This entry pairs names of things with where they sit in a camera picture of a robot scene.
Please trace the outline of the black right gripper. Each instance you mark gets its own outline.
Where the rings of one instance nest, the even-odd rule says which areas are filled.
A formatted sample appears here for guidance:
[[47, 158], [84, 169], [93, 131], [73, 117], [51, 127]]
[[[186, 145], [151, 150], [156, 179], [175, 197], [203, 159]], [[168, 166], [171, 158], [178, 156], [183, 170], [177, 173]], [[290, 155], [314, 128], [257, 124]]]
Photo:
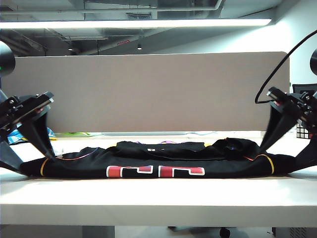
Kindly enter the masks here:
[[267, 95], [270, 102], [270, 117], [259, 152], [265, 152], [283, 137], [297, 121], [305, 125], [317, 124], [317, 92], [301, 89], [300, 93], [284, 93], [271, 87]]

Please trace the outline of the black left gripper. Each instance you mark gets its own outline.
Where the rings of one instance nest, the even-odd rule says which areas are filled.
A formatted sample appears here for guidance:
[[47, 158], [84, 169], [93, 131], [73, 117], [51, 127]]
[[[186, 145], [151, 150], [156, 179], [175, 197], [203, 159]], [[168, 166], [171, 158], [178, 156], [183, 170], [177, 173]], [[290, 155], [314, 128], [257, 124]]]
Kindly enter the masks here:
[[53, 159], [54, 151], [47, 130], [47, 112], [52, 102], [51, 92], [9, 97], [0, 104], [0, 128], [10, 130], [21, 124], [19, 132], [46, 158]]

